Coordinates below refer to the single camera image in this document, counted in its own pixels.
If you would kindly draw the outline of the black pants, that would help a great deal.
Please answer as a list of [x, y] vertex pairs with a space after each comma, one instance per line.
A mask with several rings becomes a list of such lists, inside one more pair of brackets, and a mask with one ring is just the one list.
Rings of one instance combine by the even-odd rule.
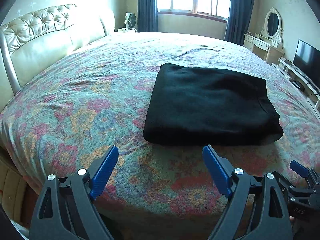
[[283, 136], [266, 81], [227, 69], [162, 65], [143, 137], [162, 146], [259, 146]]

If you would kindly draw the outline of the floral bedspread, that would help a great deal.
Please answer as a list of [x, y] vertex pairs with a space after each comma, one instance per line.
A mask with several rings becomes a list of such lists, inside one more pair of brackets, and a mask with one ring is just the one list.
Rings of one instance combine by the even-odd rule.
[[31, 79], [1, 112], [1, 143], [40, 192], [116, 146], [98, 210], [129, 239], [205, 239], [227, 203], [202, 159], [211, 145], [248, 174], [302, 185], [319, 169], [319, 119], [248, 49], [185, 34], [111, 35]]

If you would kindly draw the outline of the white tv stand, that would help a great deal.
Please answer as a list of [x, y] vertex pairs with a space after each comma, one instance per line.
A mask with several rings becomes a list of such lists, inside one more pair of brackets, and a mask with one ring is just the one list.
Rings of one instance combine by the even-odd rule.
[[272, 63], [289, 83], [302, 94], [303, 102], [310, 108], [311, 113], [319, 120], [319, 89], [318, 87], [294, 64], [278, 59], [278, 64]]

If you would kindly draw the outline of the black flat television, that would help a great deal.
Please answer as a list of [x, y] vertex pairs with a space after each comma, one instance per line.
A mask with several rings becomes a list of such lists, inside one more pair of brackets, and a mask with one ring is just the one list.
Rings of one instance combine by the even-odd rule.
[[293, 64], [319, 88], [320, 52], [318, 49], [299, 39]]

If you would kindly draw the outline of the cream dressing table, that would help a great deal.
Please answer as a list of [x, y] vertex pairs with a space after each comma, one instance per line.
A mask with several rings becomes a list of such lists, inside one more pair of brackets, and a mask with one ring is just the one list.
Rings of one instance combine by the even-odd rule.
[[277, 65], [278, 59], [284, 56], [282, 45], [267, 41], [267, 39], [259, 35], [253, 36], [245, 33], [243, 46], [269, 65]]

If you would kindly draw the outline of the white oval vanity mirror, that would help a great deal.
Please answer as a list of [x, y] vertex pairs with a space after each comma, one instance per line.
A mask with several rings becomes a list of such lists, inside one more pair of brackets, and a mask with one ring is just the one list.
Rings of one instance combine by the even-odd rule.
[[266, 14], [261, 35], [273, 42], [282, 45], [282, 19], [276, 8], [272, 7]]

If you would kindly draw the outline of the cream tufted headboard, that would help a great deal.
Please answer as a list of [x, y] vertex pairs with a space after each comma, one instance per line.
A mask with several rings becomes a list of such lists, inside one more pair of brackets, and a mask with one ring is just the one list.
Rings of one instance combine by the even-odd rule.
[[1, 25], [1, 108], [40, 72], [115, 29], [111, 9], [51, 6]]

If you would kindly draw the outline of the white desk fan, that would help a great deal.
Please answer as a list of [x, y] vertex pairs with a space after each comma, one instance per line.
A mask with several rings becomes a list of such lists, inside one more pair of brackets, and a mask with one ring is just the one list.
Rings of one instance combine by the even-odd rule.
[[125, 15], [125, 28], [132, 29], [135, 28], [137, 22], [136, 15], [132, 12], [127, 12]]

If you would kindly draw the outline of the dark blue left curtain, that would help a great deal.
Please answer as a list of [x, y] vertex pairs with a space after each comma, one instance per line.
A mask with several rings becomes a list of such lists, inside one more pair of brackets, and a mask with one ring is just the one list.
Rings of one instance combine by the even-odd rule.
[[158, 31], [157, 0], [138, 0], [138, 32]]

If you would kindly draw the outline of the dark blue curtain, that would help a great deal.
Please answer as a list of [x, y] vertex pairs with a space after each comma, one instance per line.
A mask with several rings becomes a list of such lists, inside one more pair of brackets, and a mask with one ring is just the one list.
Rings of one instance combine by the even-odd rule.
[[230, 0], [229, 15], [224, 40], [243, 45], [248, 31], [254, 0]]
[[138, 0], [138, 32], [158, 31], [157, 0]]

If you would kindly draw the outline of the dark blue right curtain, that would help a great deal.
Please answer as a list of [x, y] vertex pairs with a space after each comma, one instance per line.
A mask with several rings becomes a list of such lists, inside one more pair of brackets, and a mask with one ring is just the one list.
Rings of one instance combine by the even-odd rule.
[[229, 15], [224, 40], [243, 45], [248, 31], [254, 0], [230, 0]]

